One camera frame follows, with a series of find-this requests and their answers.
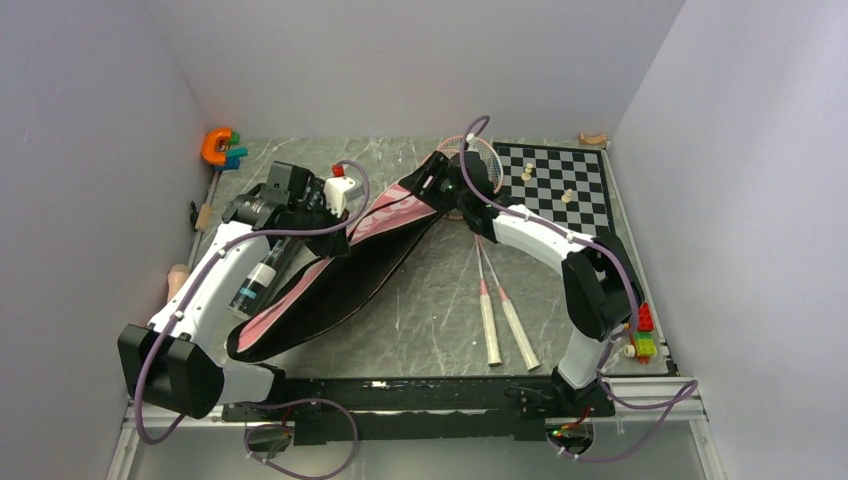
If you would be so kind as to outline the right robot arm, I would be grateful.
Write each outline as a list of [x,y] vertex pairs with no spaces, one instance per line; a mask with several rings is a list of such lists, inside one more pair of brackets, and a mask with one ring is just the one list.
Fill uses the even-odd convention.
[[590,399],[610,344],[643,303],[643,291],[621,240],[591,237],[555,224],[506,193],[497,192],[475,152],[451,158],[434,152],[399,184],[438,213],[459,211],[469,229],[513,247],[556,271],[575,329],[551,388],[557,411],[574,415]]

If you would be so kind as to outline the pink badminton racket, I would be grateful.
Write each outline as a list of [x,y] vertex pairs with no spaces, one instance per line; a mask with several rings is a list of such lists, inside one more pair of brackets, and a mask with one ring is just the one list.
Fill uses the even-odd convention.
[[499,367],[502,365],[502,358],[498,343],[493,304],[483,268],[483,248],[478,234],[474,235],[474,250],[477,258],[479,274],[479,300],[483,323],[483,335],[486,346],[487,365],[489,367]]
[[[500,158],[496,153],[494,147],[486,140],[476,137],[471,137],[468,140],[468,146],[470,151],[477,152],[479,154],[480,159],[486,165],[488,169],[487,175],[489,181],[493,185],[494,192],[497,193],[502,187],[504,173]],[[526,334],[524,326],[514,307],[513,302],[511,301],[507,292],[503,288],[503,285],[497,276],[496,269],[491,263],[488,253],[486,252],[486,248],[483,246],[482,237],[480,235],[479,237],[481,241],[481,246],[483,248],[483,264],[487,265],[491,277],[495,282],[495,286],[497,288],[497,295],[500,299],[503,313],[507,319],[510,331],[512,332],[512,335],[518,345],[526,370],[528,372],[532,372],[541,366],[541,362],[539,361],[536,353],[533,350],[531,342]]]

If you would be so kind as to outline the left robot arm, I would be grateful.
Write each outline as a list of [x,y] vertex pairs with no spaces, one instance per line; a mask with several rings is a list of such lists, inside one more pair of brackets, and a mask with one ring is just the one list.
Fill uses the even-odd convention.
[[369,179],[357,162],[335,164],[323,179],[290,163],[273,163],[266,181],[225,207],[207,251],[184,284],[146,324],[128,325],[118,351],[135,407],[149,403],[201,419],[223,404],[247,402],[264,420],[279,417],[286,390],[274,367],[221,359],[218,328],[238,307],[253,307],[259,286],[274,281],[272,252],[289,255],[306,244],[320,256],[337,256],[349,226],[364,212]]

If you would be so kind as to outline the black shuttlecock tube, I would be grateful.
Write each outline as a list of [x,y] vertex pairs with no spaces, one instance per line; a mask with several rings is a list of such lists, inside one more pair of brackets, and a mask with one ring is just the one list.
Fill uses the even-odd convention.
[[242,282],[229,304],[229,309],[241,320],[247,320],[260,311],[264,301],[279,285],[282,273],[289,267],[299,249],[293,237],[276,241],[269,252],[258,262]]

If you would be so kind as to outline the pink racket bag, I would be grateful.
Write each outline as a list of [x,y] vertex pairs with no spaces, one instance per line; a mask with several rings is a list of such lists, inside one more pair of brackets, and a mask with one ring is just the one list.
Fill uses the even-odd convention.
[[262,362],[338,327],[376,295],[440,217],[391,184],[349,229],[350,252],[300,268],[269,307],[231,331],[228,355]]

